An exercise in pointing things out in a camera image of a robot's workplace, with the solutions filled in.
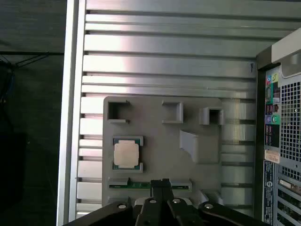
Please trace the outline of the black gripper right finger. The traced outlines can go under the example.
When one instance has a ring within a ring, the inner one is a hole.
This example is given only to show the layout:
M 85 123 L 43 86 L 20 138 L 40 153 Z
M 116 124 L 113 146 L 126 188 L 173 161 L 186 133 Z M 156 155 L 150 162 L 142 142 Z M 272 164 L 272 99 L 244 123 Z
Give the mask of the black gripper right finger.
M 163 198 L 167 203 L 177 226 L 266 226 L 261 220 L 254 219 L 224 205 L 206 201 L 197 208 L 176 198 L 169 179 L 162 179 Z

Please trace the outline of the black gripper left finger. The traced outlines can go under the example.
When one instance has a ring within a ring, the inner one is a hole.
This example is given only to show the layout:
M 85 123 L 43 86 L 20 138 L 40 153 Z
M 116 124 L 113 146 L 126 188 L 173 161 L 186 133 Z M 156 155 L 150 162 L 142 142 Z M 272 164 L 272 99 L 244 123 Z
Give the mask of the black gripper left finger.
M 160 224 L 163 203 L 164 180 L 152 180 L 150 194 L 143 204 L 113 202 L 89 214 L 75 219 L 67 226 L 155 226 Z

